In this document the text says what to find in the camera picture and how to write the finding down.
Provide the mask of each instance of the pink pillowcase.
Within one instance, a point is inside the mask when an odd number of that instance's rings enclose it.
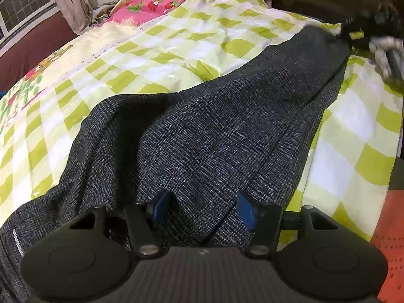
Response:
[[[130,0],[106,22],[116,22],[120,24],[129,22],[132,25],[139,26],[179,7],[185,1],[186,0]]]

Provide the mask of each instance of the bed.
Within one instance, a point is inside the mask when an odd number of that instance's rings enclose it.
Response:
[[[163,2],[167,12],[141,24],[135,16],[110,21],[69,42],[0,101],[0,224],[58,183],[82,120],[105,98],[191,88],[232,72],[308,24],[336,35],[344,14],[359,3],[376,10],[379,0],[336,1],[272,0],[270,8],[264,0],[152,0],[150,8]],[[121,0],[115,12],[136,14],[145,4],[132,2]],[[385,200],[402,105],[401,88],[384,83],[370,59],[352,54],[288,210],[314,205],[366,240],[382,236],[382,228],[376,233],[382,210],[397,215],[397,205]],[[283,232],[280,246],[294,236]],[[404,278],[399,270],[379,298],[400,302],[401,285],[391,285]]]

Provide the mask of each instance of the window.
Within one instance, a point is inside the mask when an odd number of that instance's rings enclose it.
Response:
[[[54,0],[0,0],[0,43],[54,4]]]

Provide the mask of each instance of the black plastic device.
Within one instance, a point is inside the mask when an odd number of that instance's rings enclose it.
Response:
[[[29,302],[379,302],[384,255],[315,207],[287,212],[240,192],[238,212],[255,232],[244,253],[163,248],[153,231],[172,198],[162,190],[121,212],[92,208],[40,240],[21,262]],[[108,238],[114,219],[126,222],[132,252]],[[280,231],[291,229],[298,239],[276,252]]]

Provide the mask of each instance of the screw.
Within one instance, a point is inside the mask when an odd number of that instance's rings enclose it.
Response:
[[[153,255],[159,251],[156,245],[143,245],[139,248],[139,253],[142,255]]]
[[[250,248],[250,253],[257,256],[266,255],[269,253],[269,248],[264,245],[254,245]]]

